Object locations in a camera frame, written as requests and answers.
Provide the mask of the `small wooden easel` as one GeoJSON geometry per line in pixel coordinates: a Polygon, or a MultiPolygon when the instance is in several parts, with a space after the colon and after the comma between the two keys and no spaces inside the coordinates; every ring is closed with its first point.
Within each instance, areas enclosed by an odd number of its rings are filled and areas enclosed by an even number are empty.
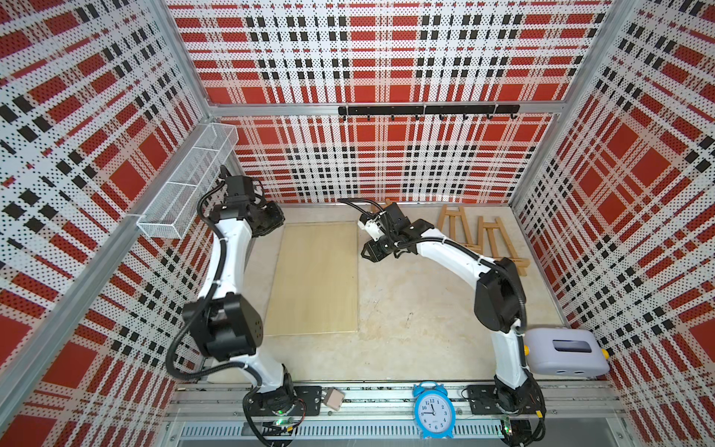
{"type": "Polygon", "coordinates": [[[531,261],[519,254],[508,234],[508,229],[500,217],[488,221],[485,217],[477,218],[477,252],[495,260],[508,258],[516,266],[521,277],[527,276],[531,261]]]}

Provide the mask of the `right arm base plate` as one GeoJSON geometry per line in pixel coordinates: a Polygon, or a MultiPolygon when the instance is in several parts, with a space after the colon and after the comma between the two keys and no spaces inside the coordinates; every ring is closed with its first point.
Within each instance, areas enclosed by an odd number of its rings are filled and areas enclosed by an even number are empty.
{"type": "Polygon", "coordinates": [[[537,391],[533,391],[524,401],[523,406],[516,413],[504,413],[499,407],[495,385],[468,385],[464,391],[470,411],[473,415],[504,415],[516,417],[521,415],[537,415],[545,413],[545,404],[537,391]]]}

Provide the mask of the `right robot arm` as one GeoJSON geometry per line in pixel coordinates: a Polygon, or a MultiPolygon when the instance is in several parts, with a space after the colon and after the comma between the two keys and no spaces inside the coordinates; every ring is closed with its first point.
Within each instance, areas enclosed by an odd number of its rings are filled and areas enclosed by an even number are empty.
{"type": "Polygon", "coordinates": [[[539,388],[527,365],[526,294],[514,262],[475,253],[435,225],[423,219],[410,220],[396,203],[382,206],[371,199],[338,202],[360,213],[359,228],[370,237],[363,246],[363,258],[379,263],[389,255],[400,258],[412,253],[448,269],[474,289],[474,315],[492,333],[495,405],[506,415],[522,413],[539,396],[539,388]]]}

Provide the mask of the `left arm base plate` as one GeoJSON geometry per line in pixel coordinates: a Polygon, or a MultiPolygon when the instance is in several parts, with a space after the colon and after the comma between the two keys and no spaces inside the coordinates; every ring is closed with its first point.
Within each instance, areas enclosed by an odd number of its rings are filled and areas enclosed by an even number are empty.
{"type": "Polygon", "coordinates": [[[316,416],[320,414],[322,387],[284,385],[255,393],[245,400],[250,416],[316,416]]]}

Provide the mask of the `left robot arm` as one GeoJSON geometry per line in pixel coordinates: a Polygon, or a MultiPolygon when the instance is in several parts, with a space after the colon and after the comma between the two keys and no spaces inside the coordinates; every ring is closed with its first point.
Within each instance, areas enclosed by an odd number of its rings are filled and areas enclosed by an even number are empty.
{"type": "Polygon", "coordinates": [[[253,178],[221,167],[219,183],[197,203],[197,217],[212,233],[208,276],[197,300],[182,308],[184,325],[167,348],[168,374],[181,381],[197,380],[229,369],[249,378],[247,406],[286,415],[299,402],[287,367],[263,352],[264,322],[244,294],[245,270],[253,242],[283,226],[279,205],[267,200],[253,178]],[[190,337],[206,359],[216,365],[182,372],[176,365],[178,347],[190,337]]]}

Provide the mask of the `wooden board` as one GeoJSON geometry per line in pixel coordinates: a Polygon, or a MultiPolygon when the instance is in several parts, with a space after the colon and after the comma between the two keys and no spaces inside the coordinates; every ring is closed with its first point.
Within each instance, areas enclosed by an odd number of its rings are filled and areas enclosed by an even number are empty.
{"type": "Polygon", "coordinates": [[[353,333],[358,325],[357,225],[287,225],[268,302],[266,335],[353,333]]]}

